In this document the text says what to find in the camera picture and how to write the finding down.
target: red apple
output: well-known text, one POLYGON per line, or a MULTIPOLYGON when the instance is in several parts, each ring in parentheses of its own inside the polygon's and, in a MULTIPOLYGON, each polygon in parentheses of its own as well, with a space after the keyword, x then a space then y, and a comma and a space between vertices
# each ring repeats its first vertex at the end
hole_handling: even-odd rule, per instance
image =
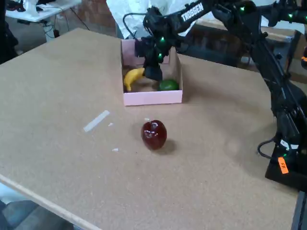
POLYGON ((164 145, 167 132, 161 121, 146 122, 142 127, 142 139, 150 150, 158 150, 164 145))

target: paper scrap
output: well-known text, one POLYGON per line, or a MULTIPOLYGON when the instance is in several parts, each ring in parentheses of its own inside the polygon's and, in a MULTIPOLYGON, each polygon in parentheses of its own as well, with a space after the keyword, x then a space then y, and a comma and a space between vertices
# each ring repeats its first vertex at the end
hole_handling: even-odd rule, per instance
POLYGON ((96 125, 98 125, 109 114, 110 114, 110 112, 108 110, 105 110, 102 114, 100 114, 98 117, 96 117, 93 121, 88 123, 88 125, 85 126, 83 129, 85 130, 85 132, 91 131, 96 125))

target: cardboard box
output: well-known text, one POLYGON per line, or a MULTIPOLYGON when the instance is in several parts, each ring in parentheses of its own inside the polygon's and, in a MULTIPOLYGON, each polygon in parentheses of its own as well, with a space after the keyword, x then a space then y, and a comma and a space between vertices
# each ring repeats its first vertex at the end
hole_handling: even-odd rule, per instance
MULTIPOLYGON (((144 63, 143 57, 136 57, 134 54, 134 40, 121 41, 121 69, 122 79, 126 73, 135 68, 141 68, 144 63)), ((160 64, 163 79, 174 79, 179 84, 176 91, 157 91, 158 82, 143 78, 135 81, 131 87, 132 91, 127 92, 123 83, 124 105, 145 105, 145 104, 175 104, 182 103, 183 81, 181 63, 174 48, 170 50, 169 56, 164 58, 160 64)))

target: banana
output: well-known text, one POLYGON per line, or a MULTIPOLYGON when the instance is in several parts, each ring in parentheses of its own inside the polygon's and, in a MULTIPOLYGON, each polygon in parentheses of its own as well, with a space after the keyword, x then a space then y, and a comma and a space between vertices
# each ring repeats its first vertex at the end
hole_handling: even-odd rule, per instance
POLYGON ((144 71, 145 71, 144 68, 139 68, 139 69, 130 70, 126 74, 124 78, 124 85, 126 86, 128 92, 131 91, 131 84, 143 77, 144 71))

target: lime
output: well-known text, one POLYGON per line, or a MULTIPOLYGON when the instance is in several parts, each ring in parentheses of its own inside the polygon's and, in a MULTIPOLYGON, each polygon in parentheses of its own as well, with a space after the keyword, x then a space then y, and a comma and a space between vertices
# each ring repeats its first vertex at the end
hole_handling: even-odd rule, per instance
POLYGON ((179 90, 178 83, 173 79, 162 80, 159 83, 158 91, 179 90))

